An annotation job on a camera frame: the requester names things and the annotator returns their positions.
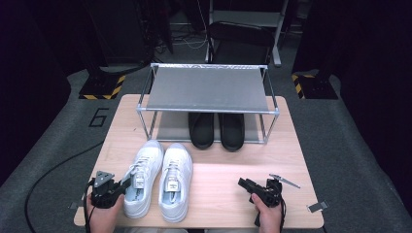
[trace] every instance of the black shoe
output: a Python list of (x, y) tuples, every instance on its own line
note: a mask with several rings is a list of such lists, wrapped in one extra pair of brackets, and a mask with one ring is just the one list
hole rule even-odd
[(215, 140), (214, 114), (189, 113), (189, 134), (193, 145), (199, 149), (207, 149)]
[(242, 148), (245, 142), (245, 117), (243, 114), (218, 114), (222, 146), (231, 151)]

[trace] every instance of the chair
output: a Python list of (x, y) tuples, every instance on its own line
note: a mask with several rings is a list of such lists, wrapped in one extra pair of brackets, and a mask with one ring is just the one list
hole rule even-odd
[(260, 26), (216, 21), (207, 29), (207, 63), (267, 65), (275, 39)]
[(233, 1), (233, 6), (229, 9), (226, 9), (225, 7), (219, 8), (218, 6), (215, 6), (217, 4), (214, 4), (214, 1), (211, 0), (209, 22), (212, 24), (217, 21), (230, 21), (234, 23), (250, 24), (274, 29), (275, 31), (273, 34), (275, 44), (272, 49), (272, 60), (276, 67), (281, 67), (282, 64), (278, 50), (278, 42), (289, 0), (272, 0), (269, 2), (271, 4), (271, 8), (273, 7), (271, 12), (262, 12), (259, 7), (254, 8), (251, 6), (250, 8), (245, 8), (237, 6), (239, 4), (237, 4), (236, 1)]

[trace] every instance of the white shoelace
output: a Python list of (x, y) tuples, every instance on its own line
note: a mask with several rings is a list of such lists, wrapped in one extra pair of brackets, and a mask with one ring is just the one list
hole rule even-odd
[(150, 157), (142, 154), (136, 163), (130, 165), (130, 177), (133, 177), (132, 185), (134, 188), (144, 188), (145, 178), (148, 176), (148, 164)]
[(170, 203), (175, 203), (177, 199), (176, 192), (180, 191), (180, 183), (178, 181), (180, 160), (171, 160), (167, 166), (167, 177), (166, 177), (166, 192), (170, 192), (169, 201)]

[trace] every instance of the label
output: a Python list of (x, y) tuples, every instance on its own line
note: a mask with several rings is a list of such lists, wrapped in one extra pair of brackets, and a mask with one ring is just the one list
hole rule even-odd
[(144, 188), (145, 187), (145, 179), (143, 179), (143, 176), (139, 176), (139, 175), (134, 176), (133, 187), (134, 188)]
[(167, 179), (166, 191), (170, 191), (170, 192), (180, 191), (179, 182), (175, 177), (169, 177)]

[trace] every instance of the metal frame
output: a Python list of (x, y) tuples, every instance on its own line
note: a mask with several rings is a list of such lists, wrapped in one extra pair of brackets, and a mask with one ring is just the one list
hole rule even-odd
[[(153, 80), (153, 83), (155, 82), (155, 77), (157, 75), (157, 70), (161, 69), (162, 67), (168, 67), (168, 68), (199, 68), (199, 69), (206, 69), (206, 68), (212, 68), (212, 69), (259, 69), (261, 73), (261, 80), (262, 83), (267, 77), (269, 87), (271, 90), (271, 97), (273, 100), (273, 106), (274, 106), (274, 111), (231, 111), (231, 110), (204, 110), (204, 109), (166, 109), (166, 108), (148, 108), (147, 106), (143, 106), (143, 99), (145, 97), (145, 92), (148, 89), (150, 79)], [(153, 136), (154, 129), (155, 129), (155, 121), (157, 118), (157, 113), (158, 112), (209, 112), (209, 113), (236, 113), (236, 114), (257, 114), (258, 115), (258, 120), (260, 121), (260, 129), (261, 129), (261, 138), (257, 139), (255, 141), (245, 141), (245, 143), (258, 143), (258, 144), (266, 144), (269, 136), (273, 130), (273, 127), (275, 125), (276, 119), (278, 118), (280, 111), (278, 108), (278, 105), (276, 103), (276, 98), (275, 98), (275, 93), (273, 90), (272, 82), (270, 81), (268, 70), (267, 70), (267, 65), (217, 65), (217, 64), (165, 64), (165, 63), (152, 63), (151, 64), (151, 71), (149, 72), (149, 75), (145, 81), (145, 84), (142, 89), (142, 94), (140, 96), (139, 102), (136, 107), (137, 114), (139, 115), (139, 118), (142, 122), (145, 134), (147, 136), (147, 139), (150, 140)], [(150, 128), (148, 128), (148, 125), (146, 124), (144, 118), (143, 118), (143, 113), (144, 112), (154, 112), (154, 116), (152, 118), (152, 123)], [(268, 131), (266, 133), (264, 121), (263, 121), (263, 115), (273, 115), (273, 120), (270, 123), (270, 126), (268, 128)], [(160, 140), (160, 141), (179, 141), (179, 142), (189, 142), (189, 139), (187, 140)]]

